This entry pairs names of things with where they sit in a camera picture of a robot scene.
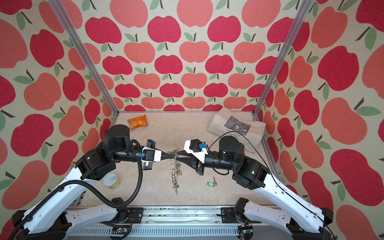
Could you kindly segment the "metal ring plate with keyrings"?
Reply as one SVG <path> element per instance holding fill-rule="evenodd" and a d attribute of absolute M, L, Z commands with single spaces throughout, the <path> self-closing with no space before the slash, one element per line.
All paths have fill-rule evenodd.
<path fill-rule="evenodd" d="M 176 195 L 178 195 L 178 176 L 182 175 L 181 171 L 181 162 L 177 160 L 177 157 L 179 156 L 178 152 L 180 149 L 176 149 L 172 152 L 173 158 L 170 159 L 170 164 L 173 166 L 171 170 L 171 179 L 173 184 L 173 189 L 175 190 Z"/>

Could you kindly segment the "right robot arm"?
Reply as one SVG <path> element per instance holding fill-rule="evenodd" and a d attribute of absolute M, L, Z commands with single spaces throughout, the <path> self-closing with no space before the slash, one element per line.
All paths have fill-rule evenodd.
<path fill-rule="evenodd" d="M 303 200 L 279 181 L 268 167 L 247 157 L 245 146 L 233 136 L 221 137 L 217 152 L 198 139 L 186 141 L 184 150 L 176 152 L 175 157 L 200 176 L 206 168 L 231 170 L 232 179 L 237 184 L 277 206 L 277 209 L 263 207 L 239 198 L 233 210 L 239 222 L 261 222 L 290 234 L 294 240 L 329 240 L 334 236 L 328 229 L 333 221 L 333 211 Z"/>

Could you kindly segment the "green tag with silver key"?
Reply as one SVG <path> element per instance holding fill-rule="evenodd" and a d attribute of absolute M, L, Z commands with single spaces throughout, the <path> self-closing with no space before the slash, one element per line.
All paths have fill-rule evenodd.
<path fill-rule="evenodd" d="M 218 183 L 216 182 L 216 178 L 213 177 L 213 181 L 212 182 L 207 182 L 207 186 L 209 187 L 216 187 L 218 185 Z"/>

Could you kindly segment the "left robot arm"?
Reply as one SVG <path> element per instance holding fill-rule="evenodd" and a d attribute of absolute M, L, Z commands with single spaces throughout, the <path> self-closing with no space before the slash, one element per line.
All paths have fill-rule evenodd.
<path fill-rule="evenodd" d="M 95 149 L 88 151 L 76 163 L 63 181 L 42 199 L 34 208 L 18 211 L 13 215 L 14 230 L 9 239 L 18 240 L 63 240 L 77 228 L 93 225 L 96 221 L 111 221 L 119 210 L 128 206 L 138 195 L 143 182 L 142 163 L 151 165 L 174 155 L 152 147 L 142 147 L 130 138 L 130 128 L 114 125 L 103 133 L 103 140 Z M 138 165 L 138 182 L 130 198 L 114 203 L 100 193 L 94 184 L 116 169 L 118 162 L 133 162 Z M 89 209 L 91 217 L 81 213 L 71 214 L 67 208 L 84 191 L 89 190 L 103 205 Z"/>

